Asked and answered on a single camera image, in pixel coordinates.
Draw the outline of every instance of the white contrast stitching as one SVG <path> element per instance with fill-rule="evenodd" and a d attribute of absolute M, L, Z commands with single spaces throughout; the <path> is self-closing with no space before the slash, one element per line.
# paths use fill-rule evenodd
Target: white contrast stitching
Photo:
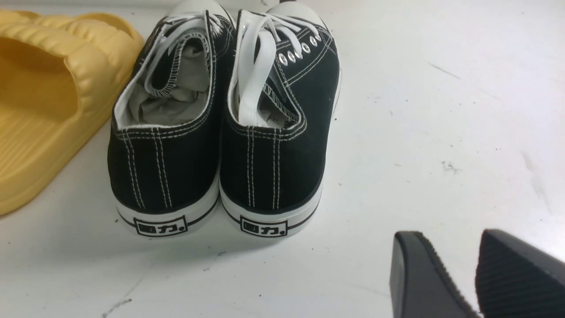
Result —
<path fill-rule="evenodd" d="M 161 148 L 161 165 L 163 166 L 163 176 L 165 177 L 165 189 L 167 190 L 167 198 L 169 199 L 169 208 L 173 206 L 173 202 L 171 200 L 171 192 L 169 190 L 169 181 L 167 179 L 167 171 L 165 170 L 165 152 L 163 150 L 163 142 L 161 141 L 161 135 L 159 133 L 159 129 L 155 129 L 157 131 L 157 139 L 159 140 L 159 147 Z"/>
<path fill-rule="evenodd" d="M 300 41 L 301 39 L 304 38 L 305 35 L 307 35 L 307 34 L 306 34 L 306 31 L 309 31 L 309 30 L 310 30 L 310 29 L 308 29 L 308 28 L 302 29 L 302 31 L 300 31 L 300 32 L 298 32 L 298 33 L 296 34 L 296 38 Z M 288 41 L 288 40 L 282 42 L 282 43 L 280 44 L 280 46 L 277 46 L 277 51 L 280 50 L 280 49 L 284 49 L 284 48 L 286 48 L 287 46 L 290 46 L 290 44 L 291 44 L 291 43 L 290 43 L 290 41 Z"/>
<path fill-rule="evenodd" d="M 325 56 L 326 52 L 328 51 L 328 47 L 329 47 L 329 43 L 331 42 L 331 38 L 328 37 L 328 41 L 324 42 L 324 50 L 322 50 L 322 52 L 320 53 L 320 55 L 318 55 L 317 58 L 315 58 L 312 62 L 310 62 L 310 64 L 308 64 L 305 68 L 302 69 L 302 71 L 296 73 L 294 76 L 292 76 L 291 78 L 289 78 L 288 80 L 291 81 L 294 78 L 296 78 L 298 75 L 306 72 L 310 72 L 314 66 L 316 66 L 316 64 L 318 64 L 318 62 L 321 61 L 321 59 Z"/>
<path fill-rule="evenodd" d="M 133 172 L 132 172 L 132 156 L 131 153 L 129 152 L 129 145 L 128 145 L 128 141 L 127 139 L 124 139 L 124 144 L 125 144 L 125 148 L 128 151 L 128 168 L 129 168 L 129 176 L 132 180 L 132 190 L 133 190 L 133 196 L 136 197 L 136 202 L 137 202 L 137 206 L 141 207 L 141 203 L 139 198 L 137 197 L 137 191 L 136 191 L 136 186 L 135 186 L 135 182 L 133 181 Z"/>
<path fill-rule="evenodd" d="M 253 207 L 255 208 L 255 177 L 253 176 L 253 171 L 255 167 L 253 165 L 253 157 L 254 157 L 254 149 L 255 149 L 255 138 L 253 133 L 253 128 L 251 129 L 251 196 L 253 197 Z"/>
<path fill-rule="evenodd" d="M 247 204 L 251 206 L 251 183 L 249 182 L 249 127 L 247 128 Z"/>
<path fill-rule="evenodd" d="M 153 142 L 155 143 L 155 158 L 157 159 L 157 171 L 159 171 L 159 183 L 161 183 L 161 192 L 163 193 L 163 201 L 165 202 L 165 208 L 168 208 L 167 204 L 167 196 L 165 195 L 165 186 L 163 185 L 163 179 L 161 178 L 161 163 L 159 160 L 159 146 L 157 145 L 157 137 L 153 134 Z"/>
<path fill-rule="evenodd" d="M 324 46 L 325 46 L 326 49 L 329 49 L 329 44 L 324 44 Z M 316 67 L 316 65 L 318 65 L 318 63 L 320 63 L 320 61 L 324 58 L 324 56 L 327 52 L 328 52 L 328 50 L 325 50 L 324 53 L 320 56 L 320 58 L 316 60 L 316 63 L 314 63 L 314 65 L 312 65 L 305 73 L 300 75 L 300 77 L 296 78 L 296 76 L 294 76 L 292 82 L 289 82 L 287 85 L 291 86 L 292 84 L 296 83 L 299 79 L 303 78 L 305 75 L 310 73 L 310 71 L 312 71 L 314 69 L 314 67 Z"/>
<path fill-rule="evenodd" d="M 306 114 L 304 113 L 304 110 L 302 109 L 302 107 L 300 106 L 300 104 L 298 103 L 298 100 L 296 99 L 296 97 L 294 96 L 294 93 L 292 92 L 292 89 L 290 89 L 290 87 L 288 86 L 288 80 L 286 79 L 286 76 L 284 75 L 284 72 L 281 68 L 281 66 L 278 63 L 275 63 L 275 65 L 277 66 L 277 68 L 279 68 L 280 70 L 280 74 L 282 75 L 283 78 L 283 86 L 284 86 L 284 82 L 287 83 L 286 88 L 288 89 L 288 93 L 290 95 L 290 98 L 294 101 L 294 104 L 296 105 L 296 107 L 298 108 L 298 111 L 300 111 L 300 113 L 302 114 L 302 118 L 304 118 L 304 120 L 302 121 L 304 123 L 304 128 L 300 131 L 297 132 L 297 136 L 302 134 L 303 132 L 306 131 L 306 128 L 308 128 L 308 118 L 306 118 Z"/>
<path fill-rule="evenodd" d="M 143 198 L 141 197 L 141 190 L 140 190 L 140 183 L 137 179 L 137 169 L 136 169 L 136 152 L 133 150 L 133 144 L 130 138 L 127 138 L 129 141 L 129 146 L 132 148 L 132 166 L 133 166 L 133 176 L 134 180 L 136 181 L 137 193 L 139 194 L 141 208 L 145 209 L 145 203 L 143 202 Z"/>
<path fill-rule="evenodd" d="M 330 50 L 333 53 L 333 55 L 337 56 L 337 53 L 332 48 L 329 47 L 329 44 L 328 44 L 328 50 Z"/>
<path fill-rule="evenodd" d="M 281 199 L 281 141 L 279 140 L 279 151 L 278 151 L 278 158 L 277 158 L 277 209 L 279 208 L 279 201 Z"/>
<path fill-rule="evenodd" d="M 212 51 L 216 52 L 216 47 L 214 46 L 214 42 L 211 41 L 210 44 L 211 44 L 211 47 L 212 47 Z M 206 112 L 204 113 L 204 115 L 200 118 L 200 120 L 189 123 L 188 126 L 186 126 L 186 127 L 182 127 L 182 128 L 172 130 L 172 131 L 161 132 L 160 133 L 161 135 L 165 135 L 165 136 L 162 136 L 161 138 L 168 139 L 168 138 L 176 138 L 176 137 L 184 136 L 184 135 L 198 129 L 201 125 L 203 125 L 205 123 L 206 119 L 208 118 L 208 115 L 210 115 L 210 113 L 211 113 L 212 104 L 214 102 L 214 97 L 215 97 L 215 92 L 216 92 L 216 89 L 215 89 L 216 88 L 216 69 L 217 69 L 217 66 L 214 67 L 214 74 L 212 76 L 212 85 L 210 85 L 210 86 L 212 86 L 212 88 L 210 90 L 210 103 L 209 103 L 209 105 L 207 105 L 208 107 L 206 108 Z M 152 135 L 153 134 L 152 132 L 144 132 L 144 131 L 135 131 L 133 133 L 135 135 Z M 124 132 L 124 133 L 121 133 L 121 134 L 116 134 L 116 137 L 118 139 L 123 140 L 125 135 L 126 135 L 126 133 Z M 128 133 L 127 138 L 130 139 L 130 140 L 131 139 L 153 139 L 153 137 L 151 137 L 151 136 L 147 136 L 147 137 L 134 136 L 134 137 L 131 137 L 129 133 Z"/>
<path fill-rule="evenodd" d="M 275 184 L 276 184 L 276 179 L 275 179 L 275 170 L 276 170 L 276 166 L 275 166 L 275 148 L 276 148 L 276 142 L 277 139 L 276 137 L 273 139 L 273 210 L 275 209 Z"/>

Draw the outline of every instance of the slide sandal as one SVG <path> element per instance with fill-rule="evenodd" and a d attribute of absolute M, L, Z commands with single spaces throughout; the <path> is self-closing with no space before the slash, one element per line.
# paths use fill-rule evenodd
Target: slide sandal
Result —
<path fill-rule="evenodd" d="M 115 15 L 0 10 L 0 214 L 39 194 L 105 123 L 143 43 Z"/>

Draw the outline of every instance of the heel logo label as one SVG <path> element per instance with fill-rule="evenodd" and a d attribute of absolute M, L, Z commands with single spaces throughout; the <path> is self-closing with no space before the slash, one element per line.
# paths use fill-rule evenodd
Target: heel logo label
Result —
<path fill-rule="evenodd" d="M 252 221 L 248 218 L 241 216 L 240 220 L 241 230 L 245 233 L 265 238 L 279 238 L 285 237 L 288 233 L 288 221 L 278 223 L 262 223 Z"/>
<path fill-rule="evenodd" d="M 137 234 L 145 237 L 171 237 L 188 231 L 184 216 L 164 222 L 147 222 L 133 219 Z"/>

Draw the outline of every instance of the black canvas sneaker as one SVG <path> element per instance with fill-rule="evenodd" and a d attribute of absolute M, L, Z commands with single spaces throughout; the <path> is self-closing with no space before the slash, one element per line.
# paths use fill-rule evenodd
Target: black canvas sneaker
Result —
<path fill-rule="evenodd" d="M 302 229 L 321 197 L 340 62 L 312 9 L 284 2 L 240 11 L 236 62 L 222 134 L 220 193 L 241 231 L 284 237 Z"/>
<path fill-rule="evenodd" d="M 157 24 L 138 57 L 114 106 L 108 146 L 118 213 L 134 233 L 189 233 L 213 210 L 234 36 L 217 3 L 186 1 Z"/>

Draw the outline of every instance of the white shoelace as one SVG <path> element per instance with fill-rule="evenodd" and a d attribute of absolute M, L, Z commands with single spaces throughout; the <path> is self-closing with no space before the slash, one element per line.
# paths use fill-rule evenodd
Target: white shoelace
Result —
<path fill-rule="evenodd" d="M 302 45 L 296 34 L 306 27 L 319 37 L 313 24 L 287 16 L 263 14 L 262 18 L 251 23 L 241 40 L 238 58 L 238 91 L 240 107 L 238 121 L 243 126 L 268 127 L 258 111 L 259 97 L 265 81 L 275 62 L 276 43 L 282 41 L 277 31 L 288 38 L 294 55 L 302 59 Z M 260 42 L 259 53 L 255 57 L 255 46 Z"/>
<path fill-rule="evenodd" d="M 213 30 L 211 32 L 218 33 L 220 32 L 220 19 L 210 14 L 211 25 Z M 165 54 L 167 50 L 172 50 L 172 44 L 177 40 L 177 38 L 183 34 L 185 31 L 190 29 L 202 29 L 203 31 L 206 30 L 206 13 L 203 12 L 201 14 L 182 14 L 182 15 L 171 15 L 167 18 L 167 22 L 174 23 L 178 20 L 186 20 L 180 26 L 178 26 L 170 35 L 163 36 L 160 39 L 160 42 L 157 44 L 155 57 L 149 64 L 147 68 L 147 74 L 151 75 L 157 68 L 157 64 L 161 60 L 161 57 Z M 144 87 L 145 89 L 150 92 L 151 91 L 151 76 L 145 77 Z"/>

